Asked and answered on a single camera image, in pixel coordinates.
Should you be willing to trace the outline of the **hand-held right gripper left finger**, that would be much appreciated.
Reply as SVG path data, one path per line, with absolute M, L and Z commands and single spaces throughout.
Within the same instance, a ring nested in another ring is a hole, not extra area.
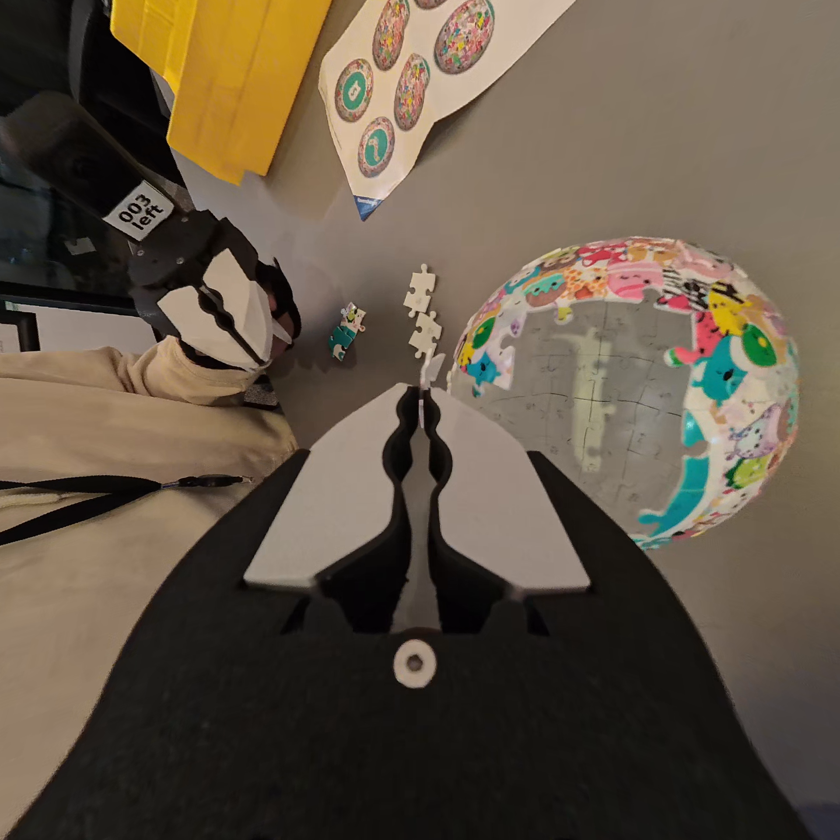
M 403 480 L 419 391 L 396 384 L 305 452 L 244 581 L 338 604 L 355 632 L 387 634 L 411 563 Z

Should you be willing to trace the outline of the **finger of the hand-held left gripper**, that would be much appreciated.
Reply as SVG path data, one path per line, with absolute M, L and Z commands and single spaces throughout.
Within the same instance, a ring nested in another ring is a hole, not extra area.
M 250 364 L 267 364 L 272 351 L 272 316 L 267 293 L 249 279 L 233 253 L 216 255 L 203 277 L 215 301 L 216 322 Z
M 265 331 L 249 337 L 208 289 L 187 286 L 170 290 L 157 306 L 180 340 L 195 352 L 243 371 L 264 367 L 265 346 L 258 349 L 258 339 L 265 338 Z

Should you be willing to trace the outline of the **person's cream sweatshirt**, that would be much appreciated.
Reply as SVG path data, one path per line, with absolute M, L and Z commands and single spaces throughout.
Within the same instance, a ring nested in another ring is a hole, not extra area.
M 115 392 L 82 353 L 2 355 L 2 838 L 166 576 L 298 448 L 273 389 L 229 407 Z

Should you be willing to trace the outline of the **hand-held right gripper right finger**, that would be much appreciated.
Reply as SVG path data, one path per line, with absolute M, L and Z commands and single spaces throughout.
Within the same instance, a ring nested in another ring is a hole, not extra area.
M 441 627 L 476 634 L 499 602 L 580 594 L 592 582 L 528 452 L 441 389 L 424 394 L 428 567 Z

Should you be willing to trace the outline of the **yellow plastic bin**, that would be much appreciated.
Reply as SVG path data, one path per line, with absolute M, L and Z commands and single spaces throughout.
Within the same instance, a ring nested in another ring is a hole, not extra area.
M 115 1 L 112 35 L 174 93 L 166 139 L 239 185 L 266 175 L 331 1 Z

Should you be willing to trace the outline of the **colourful puzzle ball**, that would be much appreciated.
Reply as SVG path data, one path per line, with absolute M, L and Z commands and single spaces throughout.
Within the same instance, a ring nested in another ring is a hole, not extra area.
M 760 497 L 795 441 L 801 374 L 738 264 L 631 236 L 522 267 L 468 320 L 447 386 L 653 550 Z

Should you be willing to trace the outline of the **white backed puzzle piece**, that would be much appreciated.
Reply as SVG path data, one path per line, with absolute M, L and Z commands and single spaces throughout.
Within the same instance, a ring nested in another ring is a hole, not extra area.
M 425 430 L 425 399 L 446 360 L 446 353 L 437 353 L 433 349 L 426 351 L 423 357 L 418 387 L 418 424 Z

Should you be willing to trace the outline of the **printed puzzle leaflet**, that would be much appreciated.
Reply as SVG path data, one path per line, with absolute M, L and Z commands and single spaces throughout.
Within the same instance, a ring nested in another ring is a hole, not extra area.
M 318 89 L 356 211 L 412 170 L 436 122 L 503 76 L 572 1 L 368 1 L 322 59 Z

